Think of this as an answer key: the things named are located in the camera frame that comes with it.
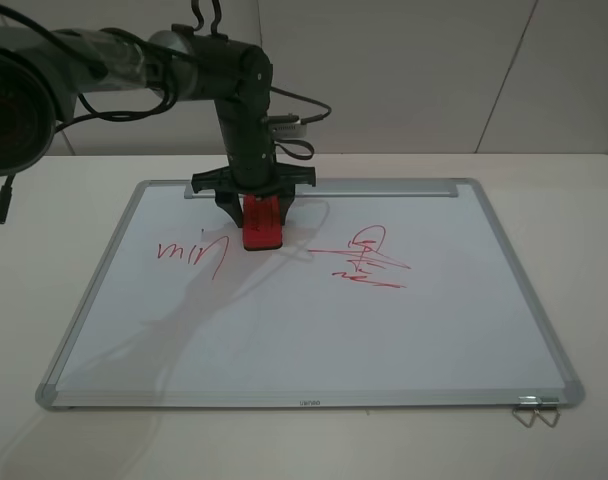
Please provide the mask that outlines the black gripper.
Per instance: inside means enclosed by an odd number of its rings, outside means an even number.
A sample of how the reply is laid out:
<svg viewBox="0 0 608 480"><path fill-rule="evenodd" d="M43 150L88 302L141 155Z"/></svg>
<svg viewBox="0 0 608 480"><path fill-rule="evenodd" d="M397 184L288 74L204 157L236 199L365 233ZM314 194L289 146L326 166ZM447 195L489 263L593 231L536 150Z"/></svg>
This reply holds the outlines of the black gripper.
<svg viewBox="0 0 608 480"><path fill-rule="evenodd" d="M295 115L268 116L243 107L216 109L228 165L197 173L191 179L195 193L215 191L215 203L238 228L244 225L239 194L270 196L278 193L280 223L286 224L295 199L295 185L316 184L313 167L280 163L273 137L276 127L292 125Z"/></svg>

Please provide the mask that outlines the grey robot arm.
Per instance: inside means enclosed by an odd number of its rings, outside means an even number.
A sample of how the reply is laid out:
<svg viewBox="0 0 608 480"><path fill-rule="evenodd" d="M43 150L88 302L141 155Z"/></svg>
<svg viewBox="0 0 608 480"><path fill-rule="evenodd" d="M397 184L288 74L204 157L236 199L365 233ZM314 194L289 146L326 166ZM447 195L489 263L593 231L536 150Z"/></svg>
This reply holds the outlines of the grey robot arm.
<svg viewBox="0 0 608 480"><path fill-rule="evenodd" d="M286 214L296 188L314 185L316 174L276 158L272 76L260 47L181 25L146 41L114 28L41 34L0 27L0 177L35 165L57 130L74 124L84 94L148 89L165 105L215 105L228 163L195 175L195 191L213 191L236 224L243 195L274 197Z"/></svg>

